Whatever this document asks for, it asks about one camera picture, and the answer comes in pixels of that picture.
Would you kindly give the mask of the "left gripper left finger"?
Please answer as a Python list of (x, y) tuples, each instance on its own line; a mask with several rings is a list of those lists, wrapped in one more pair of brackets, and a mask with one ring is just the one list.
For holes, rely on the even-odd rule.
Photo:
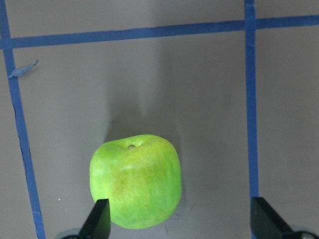
[(87, 220), (82, 226), (80, 239), (108, 239), (111, 231), (110, 205), (108, 199), (96, 201)]

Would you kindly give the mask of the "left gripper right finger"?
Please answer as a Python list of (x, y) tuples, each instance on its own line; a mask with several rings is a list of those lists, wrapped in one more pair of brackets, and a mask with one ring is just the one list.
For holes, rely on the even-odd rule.
[(250, 227), (256, 239), (284, 239), (294, 231), (263, 197), (253, 197)]

